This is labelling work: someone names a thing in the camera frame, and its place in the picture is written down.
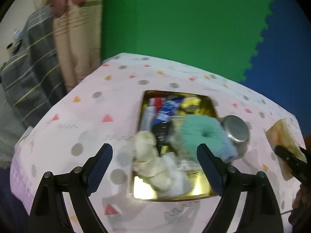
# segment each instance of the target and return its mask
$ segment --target teal plush toy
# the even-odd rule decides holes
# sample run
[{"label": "teal plush toy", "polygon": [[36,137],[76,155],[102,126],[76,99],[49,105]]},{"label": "teal plush toy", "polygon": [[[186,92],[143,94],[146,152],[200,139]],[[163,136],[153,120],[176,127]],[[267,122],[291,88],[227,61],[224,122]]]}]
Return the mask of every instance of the teal plush toy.
[{"label": "teal plush toy", "polygon": [[238,157],[235,147],[215,118],[187,115],[177,132],[183,149],[195,160],[197,160],[197,147],[202,143],[208,146],[214,156],[221,158],[225,163]]}]

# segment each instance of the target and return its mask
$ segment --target striped cloth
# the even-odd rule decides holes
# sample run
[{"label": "striped cloth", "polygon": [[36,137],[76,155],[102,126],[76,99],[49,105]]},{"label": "striped cloth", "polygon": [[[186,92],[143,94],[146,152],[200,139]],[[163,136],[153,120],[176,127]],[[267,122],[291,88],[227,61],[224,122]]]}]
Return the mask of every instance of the striped cloth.
[{"label": "striped cloth", "polygon": [[49,5],[28,18],[21,48],[0,69],[7,102],[26,128],[34,127],[65,96]]}]

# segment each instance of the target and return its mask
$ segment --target screw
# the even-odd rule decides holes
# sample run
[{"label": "screw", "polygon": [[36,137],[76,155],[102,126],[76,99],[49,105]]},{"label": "screw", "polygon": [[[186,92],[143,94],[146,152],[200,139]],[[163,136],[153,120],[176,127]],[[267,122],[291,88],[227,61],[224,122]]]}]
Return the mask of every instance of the screw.
[{"label": "screw", "polygon": [[82,171],[82,167],[81,166],[77,166],[77,167],[75,167],[74,169],[73,169],[73,172],[74,173],[79,173],[79,172],[81,172]]},{"label": "screw", "polygon": [[262,178],[266,177],[266,174],[264,172],[262,172],[262,171],[259,171],[257,174],[258,174],[259,177],[262,177]]},{"label": "screw", "polygon": [[229,166],[228,167],[228,171],[231,173],[235,173],[236,172],[236,168],[234,166]]},{"label": "screw", "polygon": [[45,177],[45,178],[48,178],[48,177],[50,177],[51,176],[51,172],[45,172],[44,174],[43,174],[43,176]]}]

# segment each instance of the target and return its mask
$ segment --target blue package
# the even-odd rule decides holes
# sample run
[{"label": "blue package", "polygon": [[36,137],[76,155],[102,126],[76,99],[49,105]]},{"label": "blue package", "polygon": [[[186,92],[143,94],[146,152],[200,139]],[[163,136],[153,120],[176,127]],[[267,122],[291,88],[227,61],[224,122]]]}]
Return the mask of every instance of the blue package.
[{"label": "blue package", "polygon": [[161,122],[169,122],[171,120],[171,116],[176,114],[176,111],[179,109],[182,101],[183,99],[165,101],[162,108],[158,112],[156,119],[153,121],[153,125]]}]

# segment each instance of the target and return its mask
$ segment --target patterned tablecloth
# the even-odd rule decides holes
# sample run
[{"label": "patterned tablecloth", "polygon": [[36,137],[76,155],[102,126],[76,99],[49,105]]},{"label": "patterned tablecloth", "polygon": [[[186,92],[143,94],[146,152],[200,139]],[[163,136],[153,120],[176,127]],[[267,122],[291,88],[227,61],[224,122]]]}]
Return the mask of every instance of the patterned tablecloth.
[{"label": "patterned tablecloth", "polygon": [[[110,143],[114,151],[111,164],[98,191],[90,196],[109,232],[203,230],[219,196],[187,202],[148,202],[129,194],[133,135],[143,92],[149,89],[207,95],[213,99],[219,117],[241,117],[249,126],[251,139],[244,157],[233,165],[245,173],[265,171],[281,212],[291,210],[300,183],[295,178],[283,179],[265,131],[285,118],[296,141],[304,147],[292,114],[217,74],[169,60],[122,53],[85,78],[17,146],[11,165],[11,189],[28,213],[44,172],[70,172],[94,156],[103,143]],[[65,195],[65,203],[74,230],[82,232],[69,195]],[[232,231],[242,209],[243,203],[239,203]]]}]

